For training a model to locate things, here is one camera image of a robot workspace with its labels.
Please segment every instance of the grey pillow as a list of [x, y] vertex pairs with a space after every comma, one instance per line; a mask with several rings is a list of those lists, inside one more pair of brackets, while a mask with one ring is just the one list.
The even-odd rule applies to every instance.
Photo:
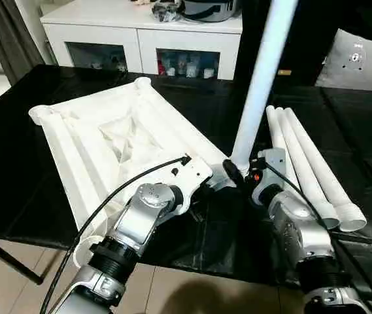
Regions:
[[339, 29], [316, 85], [372, 90], [372, 41]]

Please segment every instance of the table leg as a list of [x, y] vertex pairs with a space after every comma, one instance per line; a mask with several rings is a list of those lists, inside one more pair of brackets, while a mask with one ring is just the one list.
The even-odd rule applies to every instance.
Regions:
[[2, 248], [0, 248], [0, 260], [8, 264], [10, 267], [14, 268], [23, 276], [32, 280], [37, 285], [41, 285], [43, 283], [43, 278], [41, 276], [37, 275], [35, 272], [33, 272], [28, 267], [23, 265], [21, 262], [19, 262], [17, 259], [11, 256], [8, 252], [4, 251]]

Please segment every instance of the tiled floor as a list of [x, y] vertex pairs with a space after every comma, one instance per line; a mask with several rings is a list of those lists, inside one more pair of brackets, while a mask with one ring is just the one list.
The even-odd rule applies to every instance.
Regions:
[[[62, 254], [7, 241], [0, 241], [0, 246], [38, 274], [48, 271], [45, 282], [37, 286], [0, 261], [0, 313], [38, 313]], [[52, 304], [76, 271], [73, 265], [67, 267]], [[302, 308], [301, 294], [288, 289], [138, 264], [113, 313], [302, 314]]]

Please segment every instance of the black table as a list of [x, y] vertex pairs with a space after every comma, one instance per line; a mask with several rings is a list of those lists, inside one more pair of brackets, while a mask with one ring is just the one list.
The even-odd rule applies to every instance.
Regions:
[[[140, 75], [92, 69], [38, 66], [0, 97], [0, 239], [67, 249], [76, 227], [42, 129], [28, 110], [131, 82]], [[227, 155], [245, 99], [232, 82], [150, 75], [155, 89]], [[372, 278], [372, 92], [277, 86], [272, 103], [294, 109], [368, 225], [337, 236]], [[265, 119], [254, 154], [271, 146]], [[263, 209], [237, 189], [201, 193], [189, 213], [158, 229], [142, 262], [211, 273], [270, 285], [283, 276], [280, 253]], [[38, 283], [29, 269], [0, 251], [0, 257]], [[352, 272], [360, 291], [367, 285]]]

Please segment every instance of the vertical white pipe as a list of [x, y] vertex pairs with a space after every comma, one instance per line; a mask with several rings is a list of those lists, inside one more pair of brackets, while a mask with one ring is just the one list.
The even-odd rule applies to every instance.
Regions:
[[[283, 108], [277, 108], [276, 110], [280, 111], [283, 110]], [[288, 148], [283, 138], [282, 129], [280, 128], [276, 110], [273, 106], [267, 106], [265, 109], [267, 121], [269, 123], [271, 142], [273, 147], [283, 148], [286, 152], [286, 177], [299, 188], [295, 169], [293, 168], [292, 160], [290, 159]], [[295, 190], [287, 183], [284, 183], [284, 189], [292, 193], [296, 193]]]
[[298, 0], [272, 0], [270, 4], [262, 43], [231, 155], [232, 162], [243, 175], [248, 173], [252, 146], [276, 77], [297, 2]]
[[284, 112], [327, 199], [337, 211], [341, 231], [352, 232], [362, 229], [366, 225], [362, 211], [350, 200], [293, 110], [287, 108]]
[[295, 167], [303, 193], [314, 205], [328, 229], [337, 227], [339, 225], [337, 212], [327, 201], [286, 115], [282, 111], [278, 111], [277, 113], [279, 114], [279, 124], [282, 128], [284, 140], [286, 141], [286, 146], [288, 147], [289, 155]]

